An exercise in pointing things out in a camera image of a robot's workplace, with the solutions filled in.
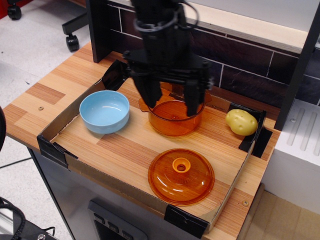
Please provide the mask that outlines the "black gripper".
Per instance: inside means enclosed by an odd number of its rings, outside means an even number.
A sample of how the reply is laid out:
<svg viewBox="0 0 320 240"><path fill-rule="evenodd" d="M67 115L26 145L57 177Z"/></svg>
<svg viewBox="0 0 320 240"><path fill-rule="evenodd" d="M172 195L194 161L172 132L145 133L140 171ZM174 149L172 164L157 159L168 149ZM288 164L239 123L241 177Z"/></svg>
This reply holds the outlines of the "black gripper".
<svg viewBox="0 0 320 240"><path fill-rule="evenodd" d="M193 53L191 27L180 23L136 23L143 48L126 51L127 73L148 107L154 108L162 97L161 82L184 86L187 116L198 113L205 90L213 85L211 64Z"/></svg>

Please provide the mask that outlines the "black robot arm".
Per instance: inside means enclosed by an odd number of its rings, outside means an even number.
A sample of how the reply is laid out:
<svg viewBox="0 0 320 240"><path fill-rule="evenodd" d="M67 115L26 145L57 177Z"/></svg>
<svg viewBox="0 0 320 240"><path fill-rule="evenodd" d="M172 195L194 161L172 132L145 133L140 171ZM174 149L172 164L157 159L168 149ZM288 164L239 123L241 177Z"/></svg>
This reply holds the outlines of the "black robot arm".
<svg viewBox="0 0 320 240"><path fill-rule="evenodd" d="M134 28L139 31L143 48L126 51L128 75L148 107L154 108L162 96L161 83L183 87L186 114L197 114L211 88L211 63L196 55L190 46L185 0L133 0Z"/></svg>

